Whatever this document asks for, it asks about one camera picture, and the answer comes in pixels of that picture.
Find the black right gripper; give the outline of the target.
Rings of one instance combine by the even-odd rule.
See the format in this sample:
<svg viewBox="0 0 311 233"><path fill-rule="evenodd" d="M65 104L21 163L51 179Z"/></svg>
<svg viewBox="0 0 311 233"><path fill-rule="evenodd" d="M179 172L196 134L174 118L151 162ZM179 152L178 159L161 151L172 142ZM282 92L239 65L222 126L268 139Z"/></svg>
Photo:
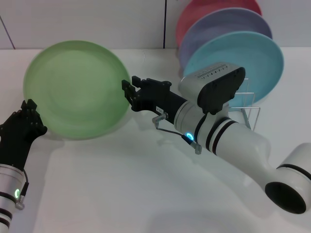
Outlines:
<svg viewBox="0 0 311 233"><path fill-rule="evenodd" d="M166 120L170 123L174 123L177 111L186 102L184 98L170 91L170 82L168 81L161 82L132 76L132 84L122 80L121 87L134 112L146 110L157 115L164 112L168 115Z"/></svg>

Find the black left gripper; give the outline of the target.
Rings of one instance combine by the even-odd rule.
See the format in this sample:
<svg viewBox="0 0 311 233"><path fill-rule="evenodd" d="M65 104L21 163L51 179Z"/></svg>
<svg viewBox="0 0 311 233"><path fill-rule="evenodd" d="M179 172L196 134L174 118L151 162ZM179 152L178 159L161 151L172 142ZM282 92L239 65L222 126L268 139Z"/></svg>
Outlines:
<svg viewBox="0 0 311 233"><path fill-rule="evenodd" d="M0 126L0 163L23 170L34 140L47 132L37 105L32 99L25 100L17 112Z"/></svg>

